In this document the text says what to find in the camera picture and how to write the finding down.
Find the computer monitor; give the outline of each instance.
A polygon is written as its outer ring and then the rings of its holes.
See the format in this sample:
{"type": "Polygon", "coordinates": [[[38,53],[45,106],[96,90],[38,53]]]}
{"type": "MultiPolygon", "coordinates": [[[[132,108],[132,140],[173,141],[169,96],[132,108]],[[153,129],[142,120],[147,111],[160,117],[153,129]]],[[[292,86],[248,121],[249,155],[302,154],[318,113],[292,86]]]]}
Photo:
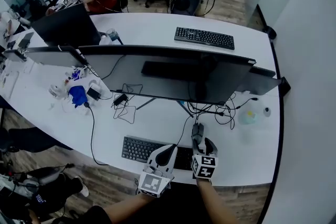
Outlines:
{"type": "Polygon", "coordinates": [[[100,35],[83,4],[62,9],[34,22],[32,28],[48,46],[98,45],[100,35]]]}
{"type": "Polygon", "coordinates": [[[238,92],[249,91],[255,95],[264,95],[276,86],[280,85],[280,79],[274,79],[276,75],[274,71],[252,67],[246,74],[241,84],[238,86],[238,92]]]}
{"type": "Polygon", "coordinates": [[[61,67],[86,65],[85,59],[70,46],[28,48],[26,55],[34,62],[44,65],[61,67]]]}
{"type": "Polygon", "coordinates": [[[244,57],[168,47],[79,50],[111,91],[205,104],[225,103],[255,63],[244,57]]]}

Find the curved desk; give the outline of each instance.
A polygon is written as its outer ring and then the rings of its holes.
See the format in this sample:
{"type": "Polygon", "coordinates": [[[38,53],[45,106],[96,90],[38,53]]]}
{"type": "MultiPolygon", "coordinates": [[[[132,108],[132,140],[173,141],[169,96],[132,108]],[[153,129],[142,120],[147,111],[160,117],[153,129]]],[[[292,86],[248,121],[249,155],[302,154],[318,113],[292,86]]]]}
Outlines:
{"type": "MultiPolygon", "coordinates": [[[[184,47],[234,54],[254,58],[257,61],[256,66],[275,71],[267,35],[250,28],[217,20],[168,14],[109,14],[95,15],[91,18],[99,31],[116,29],[124,44],[184,47]],[[236,49],[231,51],[175,41],[174,33],[177,26],[232,35],[236,49]]],[[[38,35],[34,35],[30,46],[45,46],[45,43],[38,35]]],[[[57,101],[48,93],[50,84],[58,84],[64,78],[65,71],[69,69],[34,64],[30,73],[24,73],[23,66],[22,63],[11,62],[6,67],[6,72],[19,71],[19,77],[10,99],[5,96],[4,98],[32,124],[58,141],[91,157],[91,113],[81,115],[75,111],[71,102],[57,101]]],[[[89,75],[87,79],[99,81],[93,75],[89,75]]],[[[105,86],[103,87],[102,97],[110,97],[111,93],[105,86]]],[[[0,94],[3,95],[3,89],[0,89],[0,94]]],[[[235,106],[241,105],[253,96],[237,93],[234,99],[235,106]]],[[[266,118],[261,113],[255,124],[242,125],[238,119],[239,115],[236,115],[236,126],[230,130],[229,124],[219,125],[212,114],[199,117],[199,122],[205,127],[204,134],[218,147],[219,166],[212,179],[213,185],[243,186],[272,182],[279,141],[278,91],[273,89],[258,98],[258,101],[250,101],[246,106],[258,111],[268,107],[271,109],[271,115],[266,118]]],[[[120,119],[113,119],[112,100],[99,100],[92,107],[96,119],[93,138],[94,156],[100,162],[139,174],[143,169],[142,163],[121,157],[124,136],[177,143],[188,115],[176,102],[157,99],[138,110],[135,114],[135,123],[129,124],[120,119]]],[[[139,106],[147,100],[149,98],[136,96],[130,105],[139,106]]],[[[186,122],[180,146],[191,147],[193,124],[193,119],[186,122]]],[[[192,179],[191,171],[175,169],[173,174],[175,182],[196,183],[192,179]]]]}

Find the white sneaker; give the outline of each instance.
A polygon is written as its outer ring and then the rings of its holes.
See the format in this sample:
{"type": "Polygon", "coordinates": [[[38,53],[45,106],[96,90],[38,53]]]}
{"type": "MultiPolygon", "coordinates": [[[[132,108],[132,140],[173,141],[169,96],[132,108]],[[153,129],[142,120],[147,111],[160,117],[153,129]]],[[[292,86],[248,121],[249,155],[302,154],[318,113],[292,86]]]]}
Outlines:
{"type": "Polygon", "coordinates": [[[82,190],[79,193],[81,193],[84,197],[88,197],[89,196],[89,189],[88,189],[87,186],[85,186],[85,184],[83,182],[83,179],[79,176],[75,176],[75,178],[78,178],[79,181],[82,183],[82,186],[83,186],[82,190]]]}

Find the keyboard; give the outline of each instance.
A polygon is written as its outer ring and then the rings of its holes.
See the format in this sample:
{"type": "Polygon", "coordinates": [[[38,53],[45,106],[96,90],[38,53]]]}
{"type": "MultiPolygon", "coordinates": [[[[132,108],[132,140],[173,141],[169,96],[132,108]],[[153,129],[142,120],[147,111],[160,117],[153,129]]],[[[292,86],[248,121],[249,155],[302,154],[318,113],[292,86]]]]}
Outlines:
{"type": "MultiPolygon", "coordinates": [[[[124,137],[121,157],[147,163],[151,153],[164,145],[139,138],[124,137]]],[[[174,168],[191,171],[192,156],[193,150],[191,148],[178,147],[174,168]]]]}
{"type": "Polygon", "coordinates": [[[205,44],[229,50],[235,49],[233,36],[210,31],[177,27],[174,39],[178,41],[205,44]]]}

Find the charger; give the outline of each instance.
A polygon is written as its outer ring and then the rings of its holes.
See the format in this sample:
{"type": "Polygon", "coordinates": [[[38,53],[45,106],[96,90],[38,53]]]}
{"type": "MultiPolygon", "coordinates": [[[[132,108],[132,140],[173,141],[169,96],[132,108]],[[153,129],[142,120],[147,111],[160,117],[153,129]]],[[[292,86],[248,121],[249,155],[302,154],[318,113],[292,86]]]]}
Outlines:
{"type": "Polygon", "coordinates": [[[98,101],[101,96],[101,94],[98,91],[94,90],[93,88],[90,88],[86,94],[89,97],[95,99],[96,101],[98,101]]]}
{"type": "Polygon", "coordinates": [[[113,105],[118,106],[121,102],[127,100],[128,100],[127,95],[123,93],[114,100],[113,105]]]}

